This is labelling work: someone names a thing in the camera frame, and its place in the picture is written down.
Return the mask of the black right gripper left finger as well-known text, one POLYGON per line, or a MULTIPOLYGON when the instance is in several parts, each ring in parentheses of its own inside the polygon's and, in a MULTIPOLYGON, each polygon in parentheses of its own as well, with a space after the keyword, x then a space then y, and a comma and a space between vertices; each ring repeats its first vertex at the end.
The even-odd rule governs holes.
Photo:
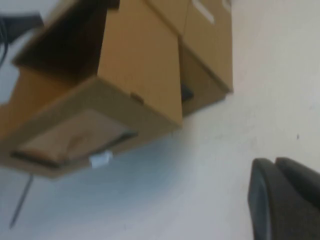
POLYGON ((255 240, 320 238, 320 209, 299 195, 276 160, 252 161, 247 202, 255 240))

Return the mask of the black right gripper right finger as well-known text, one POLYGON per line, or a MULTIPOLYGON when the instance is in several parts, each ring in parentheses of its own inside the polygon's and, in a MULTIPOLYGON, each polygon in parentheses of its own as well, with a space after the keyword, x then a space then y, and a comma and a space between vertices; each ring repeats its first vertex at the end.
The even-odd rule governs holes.
POLYGON ((320 173, 287 157, 278 157, 276 166, 298 194, 320 209, 320 173))

